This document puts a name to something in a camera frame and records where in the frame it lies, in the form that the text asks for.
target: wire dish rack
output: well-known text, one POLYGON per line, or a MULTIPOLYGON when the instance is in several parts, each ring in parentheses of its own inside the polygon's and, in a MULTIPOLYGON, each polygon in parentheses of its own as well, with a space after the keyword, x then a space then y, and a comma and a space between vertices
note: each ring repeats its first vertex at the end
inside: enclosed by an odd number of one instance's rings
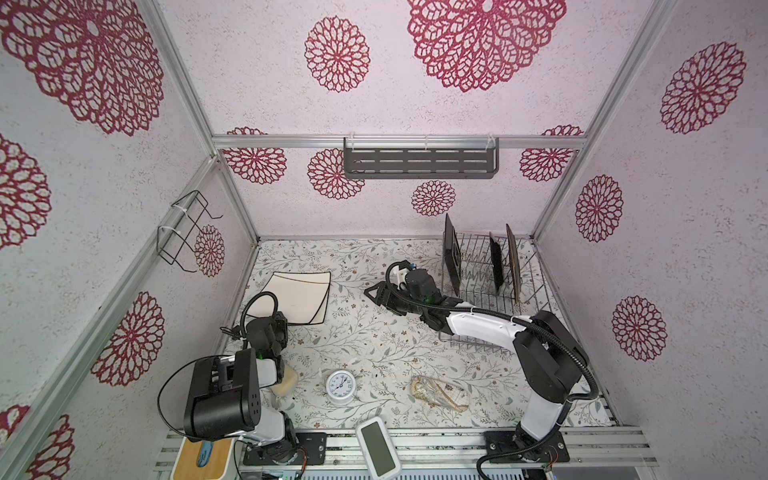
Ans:
MULTIPOLYGON (((456 233, 462 251, 461 285, 458 297, 480 308, 495 310, 508 315, 534 315, 539 310, 549 310, 562 319, 560 309, 549 289, 541 264, 538 251, 531 239, 517 240, 520 263, 520 302, 515 302, 512 287, 512 271, 509 266, 508 241, 506 236, 494 236, 494 240, 502 248, 502 264, 504 283, 498 292, 493 280, 493 263, 491 262, 491 239, 489 235, 476 233, 456 233)), ((445 262, 442 263, 441 289, 445 295, 455 292, 451 286, 445 262)), ((487 343, 468 336, 447 335, 440 332, 438 339, 461 347, 477 350, 500 349, 500 346, 487 343)))

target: white digital display device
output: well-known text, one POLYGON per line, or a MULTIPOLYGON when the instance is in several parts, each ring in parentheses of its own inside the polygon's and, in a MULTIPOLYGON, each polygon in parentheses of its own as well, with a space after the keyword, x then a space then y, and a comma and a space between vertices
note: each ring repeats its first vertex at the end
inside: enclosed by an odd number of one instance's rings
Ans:
POLYGON ((356 431, 372 480, 387 480, 397 476, 402 465, 381 417, 366 420, 357 426, 356 431))

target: table surface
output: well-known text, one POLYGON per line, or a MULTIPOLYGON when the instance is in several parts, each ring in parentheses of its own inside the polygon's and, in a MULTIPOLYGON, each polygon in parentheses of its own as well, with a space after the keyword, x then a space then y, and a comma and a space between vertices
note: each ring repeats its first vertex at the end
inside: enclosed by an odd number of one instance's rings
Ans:
MULTIPOLYGON (((300 429, 344 429, 374 415, 390 428, 513 427, 528 403, 531 389, 516 355, 507 350, 478 351, 439 341, 437 332, 417 315, 396 316, 371 303, 363 290, 383 280, 386 267, 410 260, 426 268, 438 286, 442 279, 440 240, 268 240, 259 245, 243 304, 261 291, 272 272, 331 272, 325 323, 290 326, 286 363, 299 383, 286 397, 275 399, 263 389, 263 401, 284 411, 300 429), (348 369, 357 380, 356 399, 336 407, 325 397, 325 375, 348 369), (469 410, 458 413, 430 406, 410 394, 413 376, 424 375, 467 389, 469 410)), ((523 313, 544 305, 537 296, 544 278, 530 240, 519 242, 523 313)), ((560 316, 552 298, 548 308, 560 316)), ((240 342, 231 342, 233 353, 240 342)), ((586 391, 582 379, 574 391, 586 391)), ((569 426, 613 425, 599 400, 577 402, 569 426)))

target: red floral pattern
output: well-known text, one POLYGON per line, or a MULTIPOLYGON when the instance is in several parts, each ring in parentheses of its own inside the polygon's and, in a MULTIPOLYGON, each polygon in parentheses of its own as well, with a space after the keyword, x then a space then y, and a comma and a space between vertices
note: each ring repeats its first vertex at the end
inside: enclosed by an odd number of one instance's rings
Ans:
POLYGON ((719 117, 744 81, 744 52, 725 41, 697 51, 672 75, 661 121, 674 133, 700 130, 719 117))
POLYGON ((330 91, 349 91, 368 73, 371 58, 366 38, 344 18, 325 17, 304 42, 306 66, 330 91))
POLYGON ((440 180, 430 180, 419 185, 411 196, 411 205, 421 215, 434 217, 444 214, 453 206, 456 192, 450 184, 440 180))
POLYGON ((163 346, 163 310, 148 292, 139 293, 91 368, 99 383, 126 386, 139 380, 163 346))
MULTIPOLYGON (((256 128, 238 127, 229 135, 266 135, 256 128)), ((286 172, 282 148, 235 148, 222 151, 232 171, 255 184, 277 182, 286 172)))
POLYGON ((0 449, 8 441, 28 411, 29 406, 14 405, 10 409, 0 412, 0 449))
POLYGON ((213 225, 206 225, 197 234, 194 257, 205 276, 216 276, 224 266, 224 240, 213 225))
POLYGON ((627 355, 636 360, 653 360, 667 346, 667 324, 648 299, 628 296, 614 310, 614 336, 627 355))
POLYGON ((528 67, 552 39, 565 0, 408 0, 408 32, 427 75, 488 90, 528 67))
MULTIPOLYGON (((543 135, 581 135, 584 132, 573 125, 558 125, 546 130, 543 135)), ((560 177, 574 151, 569 148, 529 148, 520 157, 520 171, 523 176, 545 182, 560 177)))
POLYGON ((365 180, 350 180, 346 177, 344 152, 338 148, 317 152, 310 159, 306 174, 315 190, 337 200, 354 197, 366 184, 365 180))
POLYGON ((581 235, 591 242, 605 240, 619 225, 621 209, 619 183, 608 175, 588 181, 576 202, 576 225, 581 235))
POLYGON ((51 190, 38 162, 0 135, 0 250, 37 235, 51 211, 51 190))
POLYGON ((79 121, 133 135, 159 115, 163 70, 132 0, 0 0, 0 30, 5 50, 79 121))
POLYGON ((69 472, 69 461, 74 452, 73 435, 69 415, 62 415, 56 423, 56 430, 48 434, 43 449, 27 468, 30 474, 28 480, 61 480, 69 472))

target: white alarm clock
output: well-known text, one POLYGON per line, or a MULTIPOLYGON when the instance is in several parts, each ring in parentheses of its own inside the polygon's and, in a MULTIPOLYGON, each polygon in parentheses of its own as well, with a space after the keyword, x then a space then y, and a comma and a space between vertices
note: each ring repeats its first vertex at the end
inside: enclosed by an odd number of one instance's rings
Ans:
POLYGON ((355 376, 347 370, 336 370, 326 380, 328 400, 335 406, 351 402, 355 398, 356 388, 355 376))

